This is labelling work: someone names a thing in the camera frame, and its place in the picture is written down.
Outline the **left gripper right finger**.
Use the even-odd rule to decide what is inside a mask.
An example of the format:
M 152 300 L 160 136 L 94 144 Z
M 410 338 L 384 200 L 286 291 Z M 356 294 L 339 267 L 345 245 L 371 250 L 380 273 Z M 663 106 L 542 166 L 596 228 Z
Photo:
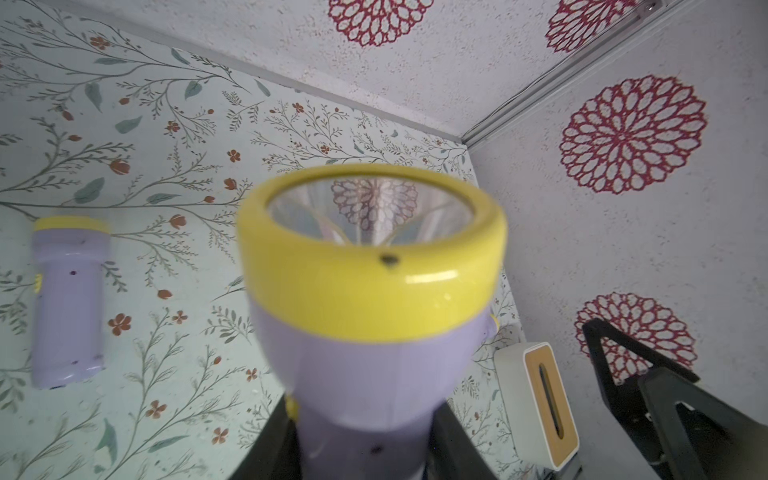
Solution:
M 425 478 L 428 480 L 496 480 L 447 402 L 434 412 Z

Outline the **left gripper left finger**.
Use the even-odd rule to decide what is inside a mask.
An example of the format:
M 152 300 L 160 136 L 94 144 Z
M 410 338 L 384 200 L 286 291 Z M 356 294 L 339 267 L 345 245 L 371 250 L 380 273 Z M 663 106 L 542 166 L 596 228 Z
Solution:
M 295 402 L 283 395 L 230 480 L 295 480 L 300 478 L 300 450 Z

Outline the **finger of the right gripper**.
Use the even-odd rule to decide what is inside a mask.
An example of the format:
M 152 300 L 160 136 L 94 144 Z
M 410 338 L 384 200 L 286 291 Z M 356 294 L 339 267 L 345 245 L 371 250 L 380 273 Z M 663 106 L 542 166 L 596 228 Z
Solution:
M 674 479 L 765 479 L 767 426 L 682 376 L 660 369 L 640 381 Z
M 581 327 L 581 331 L 602 399 L 617 420 L 638 420 L 646 415 L 638 385 L 646 373 L 666 368 L 693 383 L 700 380 L 689 368 L 641 343 L 606 320 L 591 319 Z

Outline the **purple flashlight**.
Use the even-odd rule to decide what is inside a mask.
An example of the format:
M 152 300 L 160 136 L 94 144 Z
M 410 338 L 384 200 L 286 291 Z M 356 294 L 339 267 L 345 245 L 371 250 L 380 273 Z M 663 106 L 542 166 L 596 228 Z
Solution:
M 83 216 L 34 224 L 37 267 L 31 378 L 42 390 L 87 380 L 104 368 L 102 322 L 110 231 Z
M 236 230 L 299 479 L 426 479 L 434 412 L 499 329 L 502 208 L 445 174 L 345 164 L 260 185 Z

